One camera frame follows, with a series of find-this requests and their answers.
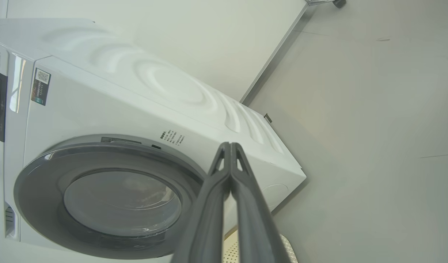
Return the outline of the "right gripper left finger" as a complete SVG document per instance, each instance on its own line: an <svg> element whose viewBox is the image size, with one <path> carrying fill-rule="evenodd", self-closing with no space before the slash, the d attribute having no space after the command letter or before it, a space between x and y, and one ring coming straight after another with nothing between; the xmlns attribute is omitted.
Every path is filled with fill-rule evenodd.
<svg viewBox="0 0 448 263"><path fill-rule="evenodd" d="M231 144L222 143L211 164L173 263L220 263L223 250L224 202L229 197Z"/></svg>

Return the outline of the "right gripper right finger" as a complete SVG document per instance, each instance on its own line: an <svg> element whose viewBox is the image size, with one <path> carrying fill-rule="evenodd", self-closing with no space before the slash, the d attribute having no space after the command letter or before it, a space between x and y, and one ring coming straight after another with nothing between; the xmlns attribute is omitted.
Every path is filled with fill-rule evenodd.
<svg viewBox="0 0 448 263"><path fill-rule="evenodd" d="M231 143L231 193L237 202L240 262L289 263L270 210L238 143Z"/></svg>

